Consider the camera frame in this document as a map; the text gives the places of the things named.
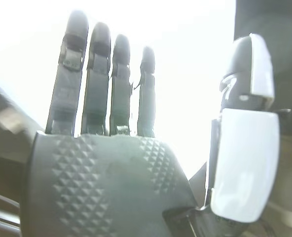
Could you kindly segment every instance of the bright white light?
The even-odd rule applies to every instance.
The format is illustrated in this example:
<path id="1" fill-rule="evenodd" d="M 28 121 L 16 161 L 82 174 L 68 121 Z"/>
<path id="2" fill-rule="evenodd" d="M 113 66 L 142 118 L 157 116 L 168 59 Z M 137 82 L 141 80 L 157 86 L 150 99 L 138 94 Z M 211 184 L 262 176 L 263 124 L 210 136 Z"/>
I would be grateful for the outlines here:
<path id="1" fill-rule="evenodd" d="M 113 43 L 118 33 L 129 38 L 131 81 L 140 78 L 143 47 L 154 49 L 155 132 L 190 178 L 209 156 L 210 120 L 219 108 L 218 81 L 233 40 L 235 0 L 0 0 L 0 86 L 43 127 L 73 9 L 87 14 L 89 34 L 103 21 Z M 133 97 L 135 118 L 137 104 Z"/>

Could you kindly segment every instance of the overexposed background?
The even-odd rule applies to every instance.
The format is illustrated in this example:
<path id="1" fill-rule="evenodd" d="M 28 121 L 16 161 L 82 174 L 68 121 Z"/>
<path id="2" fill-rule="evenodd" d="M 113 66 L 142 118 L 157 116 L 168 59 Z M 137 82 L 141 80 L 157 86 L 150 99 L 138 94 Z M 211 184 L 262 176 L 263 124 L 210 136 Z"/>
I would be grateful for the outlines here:
<path id="1" fill-rule="evenodd" d="M 89 35 L 103 21 L 112 43 L 119 33 L 129 38 L 134 84 L 140 79 L 143 47 L 154 49 L 155 133 L 192 177 L 209 156 L 210 121 L 219 109 L 218 85 L 233 41 L 235 0 L 0 0 L 0 86 L 42 127 L 74 9 L 86 13 Z M 134 120 L 138 96 L 131 103 Z"/>

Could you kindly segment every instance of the white background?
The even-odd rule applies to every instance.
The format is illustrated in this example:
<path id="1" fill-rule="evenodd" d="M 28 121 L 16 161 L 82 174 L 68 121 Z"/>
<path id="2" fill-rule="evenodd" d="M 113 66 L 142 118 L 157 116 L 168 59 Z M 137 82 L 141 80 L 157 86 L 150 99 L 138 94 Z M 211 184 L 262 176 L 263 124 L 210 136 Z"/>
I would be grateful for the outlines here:
<path id="1" fill-rule="evenodd" d="M 210 121 L 218 113 L 219 79 L 233 41 L 235 0 L 0 0 L 0 86 L 43 127 L 73 9 L 86 13 L 89 35 L 103 21 L 113 43 L 119 33 L 129 38 L 134 84 L 143 47 L 154 49 L 155 132 L 174 150 L 187 177 L 193 176 L 209 155 Z M 136 119 L 138 96 L 131 103 Z"/>

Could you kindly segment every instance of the dark wall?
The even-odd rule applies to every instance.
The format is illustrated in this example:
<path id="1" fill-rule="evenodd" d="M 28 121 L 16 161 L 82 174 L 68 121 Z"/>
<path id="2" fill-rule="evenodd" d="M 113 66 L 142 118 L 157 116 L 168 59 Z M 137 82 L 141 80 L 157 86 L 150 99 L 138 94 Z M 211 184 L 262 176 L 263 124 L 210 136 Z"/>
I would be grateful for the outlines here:
<path id="1" fill-rule="evenodd" d="M 292 0 L 237 0 L 235 39 L 262 35 L 272 56 L 276 100 L 273 110 L 292 109 Z M 292 134 L 291 120 L 284 128 Z"/>

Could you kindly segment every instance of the robotic hand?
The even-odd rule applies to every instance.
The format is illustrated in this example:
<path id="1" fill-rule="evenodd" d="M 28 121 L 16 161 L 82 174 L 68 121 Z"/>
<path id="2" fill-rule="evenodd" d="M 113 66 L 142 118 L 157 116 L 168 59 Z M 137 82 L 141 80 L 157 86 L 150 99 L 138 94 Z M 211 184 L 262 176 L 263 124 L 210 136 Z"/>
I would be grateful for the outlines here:
<path id="1" fill-rule="evenodd" d="M 206 203 L 199 208 L 173 152 L 154 138 L 155 62 L 147 47 L 141 63 L 138 136 L 129 136 L 130 47 L 123 35 L 117 37 L 113 51 L 107 134 L 111 43 L 103 23 L 92 33 L 81 135 L 74 137 L 87 35 L 86 16 L 73 12 L 63 38 L 46 130 L 36 134 L 27 165 L 20 204 L 22 236 L 239 236 L 260 217 L 277 166 L 278 120 L 275 114 L 262 112 L 273 99 L 270 74 L 263 78 L 262 72 L 249 67 L 249 75 L 247 68 L 222 80 Z M 257 50 L 253 39 L 266 49 L 259 36 L 242 39 L 252 43 L 251 57 Z M 246 56 L 241 56 L 236 63 L 244 60 Z M 264 62 L 271 65 L 268 57 Z M 259 85 L 263 79 L 265 87 Z"/>

